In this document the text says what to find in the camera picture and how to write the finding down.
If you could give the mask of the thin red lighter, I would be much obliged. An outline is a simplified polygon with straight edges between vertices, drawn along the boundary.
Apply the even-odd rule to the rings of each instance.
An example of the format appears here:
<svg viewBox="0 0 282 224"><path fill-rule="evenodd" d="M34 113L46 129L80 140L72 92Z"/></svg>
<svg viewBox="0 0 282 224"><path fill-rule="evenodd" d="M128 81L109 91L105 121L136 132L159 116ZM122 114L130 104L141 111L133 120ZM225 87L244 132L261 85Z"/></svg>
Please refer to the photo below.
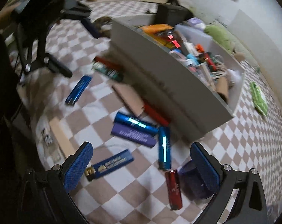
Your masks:
<svg viewBox="0 0 282 224"><path fill-rule="evenodd" d="M123 71L123 67L121 65L116 64L114 62L111 62L111 61L107 60L106 58L95 56L94 61L100 62L100 63L106 65L107 67L109 67L110 69L114 69L116 71Z"/></svg>

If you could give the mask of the wooden strip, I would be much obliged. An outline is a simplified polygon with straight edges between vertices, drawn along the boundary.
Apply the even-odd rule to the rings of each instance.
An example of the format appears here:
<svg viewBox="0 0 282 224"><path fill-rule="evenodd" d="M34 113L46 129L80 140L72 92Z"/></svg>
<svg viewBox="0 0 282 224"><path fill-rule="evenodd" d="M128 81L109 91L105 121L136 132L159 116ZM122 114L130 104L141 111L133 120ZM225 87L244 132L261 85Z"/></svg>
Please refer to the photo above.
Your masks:
<svg viewBox="0 0 282 224"><path fill-rule="evenodd" d="M51 131L58 142L59 148L61 149L65 158L75 153L75 149L72 146L70 140L66 137L64 131L60 127L60 120L57 117L54 117L49 122Z"/></svg>

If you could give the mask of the small blue lighter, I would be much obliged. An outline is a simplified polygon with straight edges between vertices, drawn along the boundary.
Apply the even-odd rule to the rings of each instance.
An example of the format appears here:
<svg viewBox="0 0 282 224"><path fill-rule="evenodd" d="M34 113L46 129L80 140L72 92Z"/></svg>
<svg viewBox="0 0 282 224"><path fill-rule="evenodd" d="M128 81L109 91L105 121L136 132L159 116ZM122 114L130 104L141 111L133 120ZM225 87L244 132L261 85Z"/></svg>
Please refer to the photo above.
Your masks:
<svg viewBox="0 0 282 224"><path fill-rule="evenodd" d="M91 80L91 75L84 75L66 98L65 104L68 106L74 106Z"/></svg>

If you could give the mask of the green patterned lighter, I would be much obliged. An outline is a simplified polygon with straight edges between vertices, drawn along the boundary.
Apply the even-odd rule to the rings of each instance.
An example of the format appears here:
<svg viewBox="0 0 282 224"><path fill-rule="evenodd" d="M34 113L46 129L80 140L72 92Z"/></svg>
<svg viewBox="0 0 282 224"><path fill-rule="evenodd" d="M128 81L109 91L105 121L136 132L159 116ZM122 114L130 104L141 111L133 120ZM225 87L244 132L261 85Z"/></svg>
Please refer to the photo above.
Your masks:
<svg viewBox="0 0 282 224"><path fill-rule="evenodd" d="M111 69L103 63L94 62L92 67L94 70L106 75L110 79L113 79L119 83L123 80L123 75L120 72L115 69Z"/></svg>

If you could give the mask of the orange tube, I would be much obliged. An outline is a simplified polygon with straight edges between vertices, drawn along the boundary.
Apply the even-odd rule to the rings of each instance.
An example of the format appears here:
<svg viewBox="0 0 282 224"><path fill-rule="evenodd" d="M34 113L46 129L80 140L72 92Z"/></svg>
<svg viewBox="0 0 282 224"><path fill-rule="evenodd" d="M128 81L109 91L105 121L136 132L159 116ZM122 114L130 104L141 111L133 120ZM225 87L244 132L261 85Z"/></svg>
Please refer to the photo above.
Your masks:
<svg viewBox="0 0 282 224"><path fill-rule="evenodd" d="M153 24L139 27L139 29L152 37L157 42L166 45L174 40L173 29L174 27L168 24Z"/></svg>

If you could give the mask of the dark blue glass jar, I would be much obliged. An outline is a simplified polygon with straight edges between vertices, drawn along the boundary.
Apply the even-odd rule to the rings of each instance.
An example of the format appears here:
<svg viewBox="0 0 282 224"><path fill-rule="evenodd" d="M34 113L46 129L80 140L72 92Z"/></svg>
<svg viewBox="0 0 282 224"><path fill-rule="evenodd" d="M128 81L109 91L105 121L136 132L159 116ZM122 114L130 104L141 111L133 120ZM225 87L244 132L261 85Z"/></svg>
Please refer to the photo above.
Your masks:
<svg viewBox="0 0 282 224"><path fill-rule="evenodd" d="M183 165L178 171L178 175L182 192L191 201L205 200L214 194L208 190L193 160Z"/></svg>

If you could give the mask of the glossy red lighter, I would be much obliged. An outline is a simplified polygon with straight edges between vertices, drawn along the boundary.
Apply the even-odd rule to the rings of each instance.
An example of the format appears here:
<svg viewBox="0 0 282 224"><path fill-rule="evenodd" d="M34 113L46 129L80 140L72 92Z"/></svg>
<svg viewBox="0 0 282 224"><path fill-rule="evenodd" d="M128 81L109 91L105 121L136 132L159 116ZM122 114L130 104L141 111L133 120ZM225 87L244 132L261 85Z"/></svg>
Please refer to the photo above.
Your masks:
<svg viewBox="0 0 282 224"><path fill-rule="evenodd" d="M182 209L181 187L176 169L165 172L168 199L171 210Z"/></svg>

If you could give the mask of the black cardboard box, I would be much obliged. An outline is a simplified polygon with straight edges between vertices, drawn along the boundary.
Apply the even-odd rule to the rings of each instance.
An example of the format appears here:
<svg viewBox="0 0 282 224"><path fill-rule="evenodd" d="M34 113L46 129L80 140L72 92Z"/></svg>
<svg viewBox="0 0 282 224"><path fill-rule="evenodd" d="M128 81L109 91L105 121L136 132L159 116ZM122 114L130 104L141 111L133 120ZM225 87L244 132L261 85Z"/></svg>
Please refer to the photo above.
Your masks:
<svg viewBox="0 0 282 224"><path fill-rule="evenodd" d="M168 24L174 27L193 17L193 13L183 6L159 4L153 24Z"/></svg>

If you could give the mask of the matte blue lighter yellow logo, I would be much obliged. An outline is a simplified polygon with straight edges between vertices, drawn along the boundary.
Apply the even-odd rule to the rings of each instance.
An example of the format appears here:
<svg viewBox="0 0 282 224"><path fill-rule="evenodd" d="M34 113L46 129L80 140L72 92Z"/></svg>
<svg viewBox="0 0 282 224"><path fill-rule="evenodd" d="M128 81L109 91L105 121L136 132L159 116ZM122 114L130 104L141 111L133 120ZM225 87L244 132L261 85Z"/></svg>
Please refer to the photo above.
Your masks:
<svg viewBox="0 0 282 224"><path fill-rule="evenodd" d="M85 169L85 176L88 181L102 178L134 161L131 152L126 149L118 154L93 164Z"/></svg>

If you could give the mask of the clear plastic container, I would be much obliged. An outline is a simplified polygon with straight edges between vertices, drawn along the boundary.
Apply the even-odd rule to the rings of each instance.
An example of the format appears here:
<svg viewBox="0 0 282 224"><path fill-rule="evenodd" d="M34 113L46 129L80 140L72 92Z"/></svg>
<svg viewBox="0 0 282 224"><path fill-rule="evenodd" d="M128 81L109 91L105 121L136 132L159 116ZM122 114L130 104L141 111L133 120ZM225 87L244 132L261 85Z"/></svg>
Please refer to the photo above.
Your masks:
<svg viewBox="0 0 282 224"><path fill-rule="evenodd" d="M210 49L213 41L212 36L203 31L182 24L177 24L175 30L179 31L190 43L194 45L200 44L205 50Z"/></svg>

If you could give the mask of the checkered bed sheet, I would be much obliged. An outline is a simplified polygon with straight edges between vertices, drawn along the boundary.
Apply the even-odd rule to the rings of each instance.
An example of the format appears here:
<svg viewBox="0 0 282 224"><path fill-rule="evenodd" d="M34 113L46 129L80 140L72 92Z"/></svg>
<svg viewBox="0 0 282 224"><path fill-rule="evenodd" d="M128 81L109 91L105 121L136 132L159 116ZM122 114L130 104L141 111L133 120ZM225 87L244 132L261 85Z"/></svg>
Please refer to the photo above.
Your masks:
<svg viewBox="0 0 282 224"><path fill-rule="evenodd" d="M165 174L158 166L158 139L114 123L128 109L114 82L93 69L107 50L80 22L63 20L47 38L47 50L73 72L71 78L40 69L18 88L31 114L38 156L45 169L61 164L88 141L92 164L123 151L133 161L91 181L82 176L71 197L91 223L193 223L207 198L197 200L183 187L182 208L170 209ZM269 206L282 200L282 114L258 69L240 58L244 85L235 116L201 139L204 148L235 170L256 168Z"/></svg>

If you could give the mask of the glossy blue lighter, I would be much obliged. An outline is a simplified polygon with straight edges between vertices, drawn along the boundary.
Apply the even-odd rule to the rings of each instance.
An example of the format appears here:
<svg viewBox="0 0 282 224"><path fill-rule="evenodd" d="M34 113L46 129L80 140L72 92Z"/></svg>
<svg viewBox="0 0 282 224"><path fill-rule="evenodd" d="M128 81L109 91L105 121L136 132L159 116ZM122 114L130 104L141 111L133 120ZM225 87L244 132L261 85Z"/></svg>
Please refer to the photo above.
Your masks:
<svg viewBox="0 0 282 224"><path fill-rule="evenodd" d="M158 164L159 169L167 171L171 169L171 143L170 129L160 126L158 130Z"/></svg>
<svg viewBox="0 0 282 224"><path fill-rule="evenodd" d="M158 133L158 129L153 124L121 112L118 112L115 115L114 122L126 125L142 133L147 133L151 136L155 136Z"/></svg>

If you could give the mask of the purple lighter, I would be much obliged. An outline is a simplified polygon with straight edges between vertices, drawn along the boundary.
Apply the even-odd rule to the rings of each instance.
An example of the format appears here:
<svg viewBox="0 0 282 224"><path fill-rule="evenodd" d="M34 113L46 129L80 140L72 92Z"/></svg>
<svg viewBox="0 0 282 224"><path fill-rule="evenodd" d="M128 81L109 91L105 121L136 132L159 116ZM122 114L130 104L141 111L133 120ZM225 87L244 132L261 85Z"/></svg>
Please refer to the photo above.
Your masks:
<svg viewBox="0 0 282 224"><path fill-rule="evenodd" d="M119 123L114 124L111 134L149 148L153 148L157 143L153 136Z"/></svg>

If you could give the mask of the green wet wipes pack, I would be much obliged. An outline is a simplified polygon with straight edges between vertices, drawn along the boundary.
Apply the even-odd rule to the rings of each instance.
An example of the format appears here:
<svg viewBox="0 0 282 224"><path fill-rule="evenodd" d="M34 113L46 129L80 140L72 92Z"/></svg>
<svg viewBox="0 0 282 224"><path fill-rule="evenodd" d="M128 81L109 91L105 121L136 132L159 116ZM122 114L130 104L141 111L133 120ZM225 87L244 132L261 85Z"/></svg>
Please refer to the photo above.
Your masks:
<svg viewBox="0 0 282 224"><path fill-rule="evenodd" d="M250 90L254 107L259 114L261 114L263 117L267 117L268 103L260 86L256 82L252 81L250 83Z"/></svg>

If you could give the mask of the white shoe box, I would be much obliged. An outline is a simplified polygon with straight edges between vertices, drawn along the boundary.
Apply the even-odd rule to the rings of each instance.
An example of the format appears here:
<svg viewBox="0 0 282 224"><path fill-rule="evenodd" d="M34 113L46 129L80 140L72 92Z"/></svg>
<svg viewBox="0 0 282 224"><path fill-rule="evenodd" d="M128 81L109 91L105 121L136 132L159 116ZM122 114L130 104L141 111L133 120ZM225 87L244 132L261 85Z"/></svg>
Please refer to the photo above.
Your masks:
<svg viewBox="0 0 282 224"><path fill-rule="evenodd" d="M226 67L240 77L229 90L229 100L225 103L217 92L170 55L168 48L139 29L153 20L152 15L114 18L110 55L124 67L126 81L134 84L151 105L193 142L235 116L245 70L222 46L212 41L208 51L221 55Z"/></svg>

